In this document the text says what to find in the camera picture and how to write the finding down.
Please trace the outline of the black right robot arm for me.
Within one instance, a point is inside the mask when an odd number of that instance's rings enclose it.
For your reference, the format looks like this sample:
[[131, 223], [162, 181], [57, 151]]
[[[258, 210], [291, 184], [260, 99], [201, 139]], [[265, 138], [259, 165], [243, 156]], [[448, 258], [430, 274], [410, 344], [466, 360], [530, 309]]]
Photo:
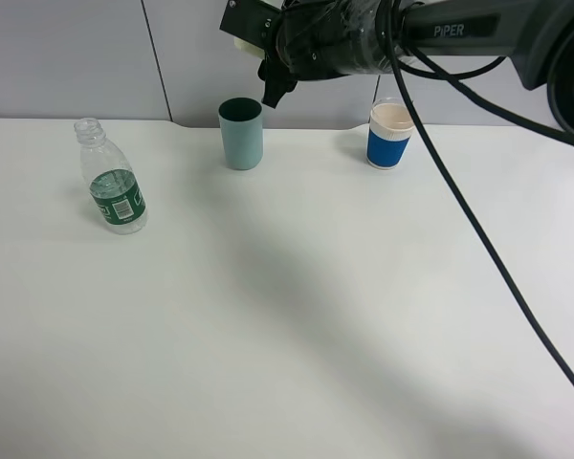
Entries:
[[276, 107], [301, 81], [382, 75], [408, 57], [464, 92], [465, 76], [437, 55], [509, 59], [527, 90], [544, 87], [556, 128], [466, 93], [484, 110], [574, 146], [574, 1], [231, 1], [220, 28], [261, 54], [263, 102]]

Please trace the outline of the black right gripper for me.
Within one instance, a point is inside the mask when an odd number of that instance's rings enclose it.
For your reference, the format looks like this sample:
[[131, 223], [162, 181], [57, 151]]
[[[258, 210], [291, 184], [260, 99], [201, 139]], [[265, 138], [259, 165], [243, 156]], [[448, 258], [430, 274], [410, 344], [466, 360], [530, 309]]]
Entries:
[[220, 30], [261, 51], [257, 75], [261, 103], [276, 108], [301, 81], [325, 81], [352, 73], [348, 50], [351, 1], [230, 1]]

